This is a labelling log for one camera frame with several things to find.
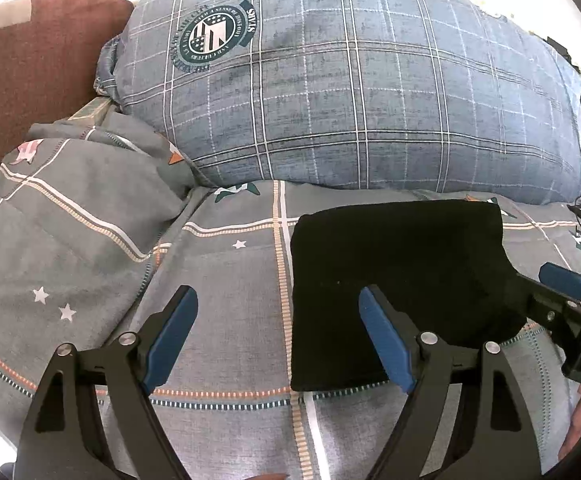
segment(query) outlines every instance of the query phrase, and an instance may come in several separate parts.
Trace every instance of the white plaid stripe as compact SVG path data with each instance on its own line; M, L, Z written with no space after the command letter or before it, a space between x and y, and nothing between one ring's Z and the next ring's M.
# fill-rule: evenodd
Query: white plaid stripe
M326 454L321 431L319 430L319 419L317 418L317 409L315 408L314 392L304 393L305 412L308 418L308 427L313 438L313 447L317 455L317 466L319 468L319 478L321 480L331 480L330 466L328 464L328 455Z
M485 23L479 17L479 13L481 12L481 10L477 9L477 7L475 7L474 5L471 5L471 8L473 9L473 12L475 13L475 18L477 18L477 21L481 25L481 29L483 30L483 34L489 43L488 44L488 60L490 62L491 72L493 73L494 83L496 84L497 96L499 97L499 102L501 103L501 90L499 88L499 78L497 76L497 70L494 67L493 51L490 48L490 45L491 45L490 37L488 36L488 31L486 30ZM499 136L501 138L501 152L506 153L506 132L505 132L505 125L503 124L502 111L499 111Z
M257 153L257 165L259 165L259 173L261 175L261 178L264 178L264 168L262 167L262 160L259 156L259 147L258 147L258 142L257 142L257 122L256 122L256 119L254 116L254 102L255 101L254 101L254 74L253 74L253 71L254 71L254 67L253 67L253 41L251 41L249 49L250 49L250 77L251 77L251 79L250 79L250 81L251 81L251 85L250 85L251 101L250 102L251 102L251 115L253 118L253 142L254 142L253 146L254 146L255 152Z
M372 41L372 40L359 40L358 43L362 43L362 44L385 44L386 46L396 46L396 47L408 47L408 48L417 48L416 45L412 45L412 44L408 44L408 43L392 43L389 41ZM315 46L329 46L329 45L341 45L342 48L340 49L330 49L330 50L321 50L321 51L314 51L311 54L323 54L323 53L327 53L327 52L346 52L347 49L345 49L344 47L346 46L346 41L325 41L325 42L321 42L321 43L314 43L314 44L310 44L310 45L306 45L306 48L312 48ZM408 50L399 50L397 48L393 49L393 50L388 50L388 49L381 49L381 48L376 48L376 47L372 47L372 48L368 48L368 47L360 47L359 50L361 52L394 52L395 54L410 54L412 56L425 56L425 57L430 57L430 54L424 54L422 52L415 52L415 51L408 51ZM282 59L291 59L293 57L299 57L302 56L301 53L296 52L297 51L297 47L293 46L293 47L284 47L284 48L275 48L272 50L263 50L262 54L270 54L270 53L276 53L276 52L287 52L287 51L295 51L293 54L289 54L288 56L285 57L270 57L266 60L264 60L264 62L270 62L270 61L279 61ZM447 50L443 50L443 49L438 49L440 54L445 54L445 56L451 57L451 59L445 59L446 61L449 62L454 62L456 64L460 64L462 66L469 66L467 65L467 63L472 63L473 65L475 65L474 69L478 70L479 67L483 67L484 69L487 69L487 73L493 73L493 70L496 71L496 73L498 74L498 76L505 76L507 74L507 72L505 70L502 70L500 68L494 68L492 64L485 64L485 63L481 63L478 60L475 59L466 59L463 58L462 56L459 56L456 52L449 52ZM228 69L234 69L234 68L238 68L241 65L235 64L235 60L239 60L240 58L247 58L249 57L249 54L243 54L241 56L235 56L233 58L231 58L230 60L226 60L226 61L218 61L216 63L214 63L214 66L219 67L217 70L211 70L210 74L214 74L214 73L221 73L224 72L224 70L228 70ZM517 82L518 80L523 80L524 83L526 85L530 85L531 81L527 80L527 79L523 79L521 78L519 75L515 75L515 74L510 74L511 76L514 76L515 79L514 81ZM181 81L180 84L177 84L174 86L175 89L180 88L181 86L185 86L187 84L192 84L193 82L197 81L198 79L202 78L202 77L206 77L206 74L203 76L192 76L192 75L180 75L177 76L176 78L174 78L174 81ZM150 88L147 88L145 90L139 91L139 92L135 92L132 94L128 94L127 96L125 96L124 99L124 104L126 106L130 106L130 105L136 105L136 104L140 104L144 101L147 101L148 99L152 99L156 96L159 96L162 94L162 91L159 91L153 95L150 95L148 97L144 97L141 99L138 99L136 101L132 101L131 98L139 96L141 94L153 91L153 90L157 90L158 88L161 88L162 85L156 85L156 86L152 86Z
M459 27L459 20L457 19L457 13L455 12L455 7L453 7L452 2L450 0L448 0L448 5L450 7L450 10L452 11L452 15L453 15L453 18L455 20L455 23L457 23L457 31L459 32L459 40L461 41L461 48L464 52L464 57L468 58L468 53L465 49L463 31ZM473 119L475 121L475 136L479 137L479 126L477 124L477 104L475 103L475 90L473 89L473 75L471 74L469 68L466 71L468 72L468 86L470 88L470 99L471 99L470 102L473 105ZM475 171L473 172L473 182L477 179L478 162L479 162L479 159L478 159L478 157L475 156Z
M390 19L390 6L388 0L385 1L385 9L388 13L388 20L386 20L390 24L390 33L393 37L393 43L397 44L397 38L395 38L395 27L393 27L393 21ZM403 97L403 78L401 76L401 62L399 60L399 53L395 52L395 60L397 61L397 72L399 74L399 89L401 90L401 107L403 108L403 126L405 129L408 129L408 117L406 114L406 102ZM408 168L408 152L406 152L406 171Z
M558 55L557 54L557 51L555 49L553 49L550 45L548 45L547 43L544 43L544 45L545 45L546 48L552 49L552 51L554 51L554 53L555 53L555 56ZM557 66L557 58L555 57L553 59L555 61L555 66ZM564 81L563 75L561 74L561 71L559 71L559 73L561 75L561 88L562 88L562 91L563 91L563 87L566 86L566 81ZM558 86L557 86L557 81L555 81L553 79L553 83L555 85L555 94L557 94L557 92L559 91ZM566 101L567 101L568 106L570 108L571 120L573 122L573 131L576 133L577 137L579 137L579 131L578 131L578 128L577 128L577 114L575 113L575 111L573 109L573 105L571 104L570 99L566 99Z
M299 0L299 4L301 5L301 44L304 49L304 90L305 90L305 106L308 111L308 135L311 136L313 134L313 121L310 116L310 98L309 98L309 91L308 91L308 66L305 60L305 9L304 9L304 0ZM313 155L313 172L315 173L315 184L319 184L319 172L317 170L317 157L315 156L315 149L311 149L311 154Z
M390 144L390 143L396 143L396 144L439 144L438 140L405 140L405 139L368 139L369 143L384 143L384 144ZM501 153L499 149L497 148L488 148L486 146L475 146L474 144L470 144L468 142L457 142L456 140L448 140L446 141L448 146L463 146L465 148L472 148L474 150L478 150L478 151L483 151L483 152L491 152L491 153ZM353 145L353 144L357 144L357 142L355 140L342 140L342 141L338 141L338 142L325 142L323 144L316 144L315 147L316 148L320 148L320 147L328 147L328 146L346 146L346 145ZM294 151L299 151L299 150L307 150L310 149L310 146L298 146L298 147L292 147L292 148L279 148L276 150L269 150L270 153L283 153L283 152L294 152ZM534 154L534 153L527 153L527 152L515 152L512 150L508 150L507 152L509 155L526 155L526 156L534 156L536 158L540 158L542 160L546 160L547 157L546 156L542 156L542 155L538 155L538 154ZM235 156L234 158L231 158L230 160L225 160L222 162L219 162L219 164L225 164L227 162L235 162L237 160L246 160L248 158L252 158L253 156L256 155L243 155L243 156ZM211 168L213 166L215 166L216 163L211 163L211 164L203 164L200 165L199 168L201 170L205 169L205 168ZM426 180L415 180L414 178L409 178L409 182L432 182L433 179L426 179ZM457 181L457 182L464 182L465 184L470 184L469 181ZM488 182L475 182L474 184L480 184L480 185L484 185L484 186L493 186L493 183L488 183ZM497 186L510 186L510 187L519 187L519 184L504 184L502 182L497 182L496 183ZM527 187L531 187L532 184L524 184L524 186ZM552 188L541 188L541 189L546 189L546 190L554 190Z
M368 167L368 123L366 119L366 100L364 99L364 80L361 76L361 59L359 58L359 43L357 42L357 27L355 26L355 9L350 2L350 21L352 23L352 37L355 41L355 54L357 55L357 76L359 76L359 95L361 96L361 112L364 120L364 140L366 142L366 189L369 187L370 168Z
M141 14L139 16L139 22L143 22L144 21L144 11L146 10L146 6L142 6L141 9ZM168 48L166 49L166 51L161 51L161 52L157 52L156 54L151 54L150 56L146 57L145 59L137 59L137 51L139 49L139 40L141 39L141 36L137 36L137 39L135 40L135 54L132 57L133 62L131 63L132 65L132 75L130 76L130 86L132 88L135 88L135 72L136 72L136 68L137 68L137 63L140 63L144 60L148 60L151 59L153 56L157 57L157 56L161 56L161 54L166 54L166 62L168 63Z
M431 130L431 131L424 131L424 130L369 130L368 131L369 134L403 134L403 135L408 135L408 134L420 134L420 135L438 135L439 132L436 130ZM328 133L323 133L323 134L313 134L311 137L312 138L318 138L318 137L333 137L333 136L344 136L344 135L349 135L349 134L355 134L355 131L350 130L350 131L344 131L344 132L328 132ZM475 137L475 136L470 136L467 134L459 134L456 132L449 132L448 133L449 136L452 137L457 137L459 139L467 139L467 140L474 140L476 142L480 142L480 143L490 143L490 144L497 144L499 145L499 142L497 140L494 139L485 139L485 138L480 138L480 137ZM289 140L302 140L305 139L305 136L297 136L297 137L286 137L284 139L276 139L276 140L271 140L270 143L274 144L274 143L279 143L279 142L286 142ZM350 144L351 142L355 142L353 140L351 141L347 141L344 142L344 144ZM417 140L417 139L386 139L386 140L382 140L382 139L369 139L369 142L403 142L403 143L413 143L416 144L418 142L437 142L437 141L430 141L430 140ZM468 143L463 143L463 144L459 144L456 143L458 145L462 145L462 146L471 146L474 147L477 150L480 149L486 149L486 146L475 146L474 144L468 144ZM319 146L328 146L328 145L332 145L332 144L316 144L315 147L319 147ZM531 155L531 156L535 156L538 158L541 158L542 160L552 160L554 162L558 162L559 164L565 166L567 163L563 160L563 158L559 157L559 156L553 156L552 158L549 158L545 151L543 150L543 148L541 148L540 146L533 146L531 144L522 144L522 143L509 143L508 144L509 147L512 148L519 148L520 150L525 150L525 151L518 151L518 152L510 152L510 153L524 153L526 155ZM241 150L246 150L248 148L252 148L252 146L241 146L239 148L232 148L230 150L224 150L223 152L218 152L218 153L212 153L209 155L203 155L200 156L198 158L194 159L194 162L198 162L200 160L204 160L206 158L211 158L214 157L216 155L227 155L228 153L235 153L235 152L240 152ZM299 146L296 148L286 148L283 151L288 151L288 150L302 150L305 149L306 146ZM491 148L491 151L493 152L498 152L499 150L495 150L494 146ZM240 158L248 158L250 156L254 156L254 155L246 155L244 157L240 157ZM227 160L223 160L221 162L219 162L219 164L222 164L223 162L231 162L233 160L239 160L239 158L229 158Z
M62 208L64 208L64 210L66 210L78 221L87 225L89 228L100 232L101 234L106 234L112 238L115 243L119 245L120 248L122 248L122 250L124 250L125 253L135 261L144 261L150 257L150 254L144 254L141 250L139 250L137 245L133 242L133 240L131 240L130 236L128 236L128 234L122 228L97 218L77 202L69 199L69 197L48 184L45 180L36 178L35 176L25 176L21 173L13 173L5 164L0 165L0 171L6 178L14 180L15 182L20 182L20 186L15 189L15 191L13 191L11 195L5 200L10 200L15 192L21 188L21 186L30 186L45 194L46 197L55 202L57 205L62 206L63 204Z
M182 121L180 123L175 124L174 127L177 129L177 128L181 127L181 126L184 126L184 124L189 124L189 123L192 123L194 121L198 121L200 119L203 119L204 117L208 117L209 118L211 115L220 114L221 112L225 112L226 110L232 110L233 108L240 108L242 106L248 106L248 105L250 105L250 103L251 103L250 101L247 101L245 103L239 103L239 104L227 106L227 107L224 107L224 108L218 108L216 110L206 111L205 114L195 115L195 117L193 117L192 119L186 119L185 121Z
M435 58L432 54L432 44L430 44L430 36L428 34L428 27L426 27L426 18L423 15L423 9L421 8L421 4L419 0L417 0L417 6L419 7L419 13L421 15L421 23L423 25L423 30L426 33L426 41L428 42L428 48L430 50L430 62L432 64L432 73L433 77L435 78L435 90L437 91L437 106L439 107L439 130L441 134L441 155L439 156L439 176L437 178L437 187L435 191L439 192L439 183L441 182L441 170L443 169L443 160L444 160L444 124L443 124L443 117L441 116L441 98L439 96L439 85L437 83L437 71L435 70Z
M521 98L521 87L519 85L517 85L517 87L519 88L519 107L521 108L521 126L522 126L522 130L524 133L524 143L528 142L528 131L526 130L526 117L525 117L525 113L524 113L524 102L523 99ZM521 170L521 175L519 176L519 185L522 186L523 185L523 181L524 181L524 173L526 173L526 165L528 164L528 159L524 158L524 165L523 168Z
M262 16L262 0L259 0L259 15ZM270 163L270 153L268 151L268 139L266 139L266 115L264 114L264 68L262 67L262 37L264 36L264 24L259 24L259 104L262 109L262 137L264 138L264 149L266 149L266 160L268 161L268 178L275 178L272 173L272 164Z
M59 156L59 153L61 153L61 150L64 149L64 147L68 144L68 139L64 140L61 143L61 146L58 147L57 151L55 152L55 154L52 156L52 158L46 162L45 164L43 164L37 171L35 171L35 173L33 173L31 176L27 176L24 181L22 183L20 183L19 186L17 186L13 192L10 193L10 195L8 195L6 198L0 198L0 206L4 203L7 202L8 200L10 200L13 196L15 196L15 194L26 184L26 182L28 182L30 179L36 177L38 174L40 174L40 172L44 169L47 168L49 165L51 165L53 163L53 161L55 161L55 159Z
M304 9L304 13L309 13L309 12L340 12L341 9L326 9L326 8L319 8L319 9ZM295 14L284 14L283 16L281 15L275 15L275 16L269 16L268 18L266 18L265 20L262 20L263 22L274 22L275 20L285 20L287 18L294 18Z
M173 34L176 33L177 28L179 27L179 20L182 16L182 3L184 2L184 0L179 0L179 12L177 13L177 22L176 25L174 27L174 31L173 31L173 21L174 21L174 7L177 3L177 0L173 0L173 9L171 12L171 21L170 21L170 28L168 29L168 43L167 45L170 46L171 44L171 40L173 38ZM173 138L171 139L170 137L170 133L168 131L168 124L166 123L166 86L168 85L167 83L167 78L168 78L168 67L171 67L171 80L170 80L170 85L171 85L171 99L170 99L170 109L169 109L169 118L170 118L170 124L171 124L171 131L173 133ZM173 83L174 83L174 64L172 64L170 62L170 53L167 51L166 52L166 58L164 61L164 99L163 99L163 118L164 118L164 131L166 132L166 137L168 138L168 140L170 140L176 147L177 146L177 139L175 136L175 130L174 130L174 121L173 121Z
M208 106L206 107L206 110L208 111L208 135L210 136L210 147L212 148L212 152L213 153L217 153L217 147L215 145L215 139L212 136L212 113L210 111L210 74L208 74L208 76L206 77L206 87L207 87L207 101L206 103L208 104ZM215 162L218 162L218 158L217 155L215 155ZM221 176L221 170L219 168L219 165L215 166L215 171L217 171L217 176L219 179L219 182L222 181L222 176Z
M135 51L137 51L138 44L139 44L139 37L135 43ZM160 50L159 52L155 52L155 53L151 54L150 56L142 57L141 59L137 59L137 54L135 54L136 57L133 61L126 63L124 65L121 65L121 67L122 68L133 67L133 69L134 69L136 65L141 64L144 61L148 61L150 59L153 59L154 57L159 57L159 56L162 56L163 54L167 54L167 53L168 53L168 49Z
M423 3L423 8L426 9L426 17L430 22L430 33L432 34L432 41L435 43L435 51L437 52L437 62L439 63L439 79L441 80L441 94L444 97L444 110L446 112L446 132L450 131L450 126L448 124L448 102L446 101L446 86L444 85L444 73L443 68L441 66L441 57L439 57L439 47L437 46L437 38L435 37L435 28L432 26L432 21L430 19L430 12L428 11L428 5L426 4L426 0L421 0ZM441 192L444 192L446 189L446 182L448 181L448 168L450 167L450 147L448 147L448 152L446 153L446 175L444 177L444 185L441 187Z
M346 38L346 52L348 55L348 73L350 75L350 96L352 98L352 113L355 117L355 136L357 137L357 188L361 189L361 161L359 160L359 124L357 123L357 103L355 101L355 85L352 81L352 60L350 59L350 45L348 38L348 26L346 25L346 7L341 0L341 15L343 16L343 33Z

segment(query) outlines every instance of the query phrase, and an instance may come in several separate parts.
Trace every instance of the star print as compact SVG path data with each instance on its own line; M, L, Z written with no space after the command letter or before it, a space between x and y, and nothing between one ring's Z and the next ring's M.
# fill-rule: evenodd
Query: star print
M46 298L50 296L50 294L44 292L44 288L42 286L40 286L40 290L33 289L32 293L35 295L35 301L33 303L40 301L42 304L46 304Z
M229 196L234 193L239 193L240 191L247 190L253 193L254 195L259 196L261 193L257 189L252 182L248 184L241 184L241 186L232 186L232 187L220 187L218 190L215 191L215 203L219 202L225 196Z
M59 312L61 312L61 319L67 319L70 322L73 321L73 316L77 312L77 310L71 310L70 305L66 304L64 308L59 307Z

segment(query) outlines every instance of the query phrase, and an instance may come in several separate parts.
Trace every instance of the red cushion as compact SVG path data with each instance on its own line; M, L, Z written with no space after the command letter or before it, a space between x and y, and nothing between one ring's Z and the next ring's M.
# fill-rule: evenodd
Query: red cushion
M126 0L31 1L29 22L0 28L0 161L31 124L69 117L95 97L101 48L133 10Z

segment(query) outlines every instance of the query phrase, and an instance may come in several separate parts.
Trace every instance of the denim fabric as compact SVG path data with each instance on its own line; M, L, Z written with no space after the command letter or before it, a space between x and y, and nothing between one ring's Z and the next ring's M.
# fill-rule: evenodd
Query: denim fabric
M186 27L243 2L245 44L182 64ZM581 193L581 77L468 0L142 0L97 78L217 186Z

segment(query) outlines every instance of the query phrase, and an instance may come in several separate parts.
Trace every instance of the white star print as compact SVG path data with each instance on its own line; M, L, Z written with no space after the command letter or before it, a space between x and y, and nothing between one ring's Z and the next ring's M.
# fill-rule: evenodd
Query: white star print
M64 308L59 307L59 312L61 312L61 319L67 319L70 322L73 321L73 316L77 312L77 310L71 310L70 305L66 304Z
M40 286L40 290L33 289L32 293L35 295L35 301L33 303L41 301L42 304L46 304L46 298L50 296L50 294L46 294L46 292L44 292L44 288L42 286Z

